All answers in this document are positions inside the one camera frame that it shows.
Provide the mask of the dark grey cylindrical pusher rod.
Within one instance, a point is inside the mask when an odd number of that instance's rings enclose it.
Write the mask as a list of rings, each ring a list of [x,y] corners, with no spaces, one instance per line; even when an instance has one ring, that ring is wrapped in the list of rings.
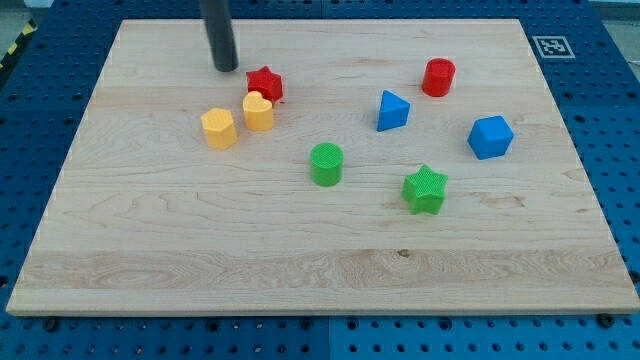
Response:
[[[220,72],[231,72],[238,67],[235,37],[228,0],[200,0],[211,56]]]

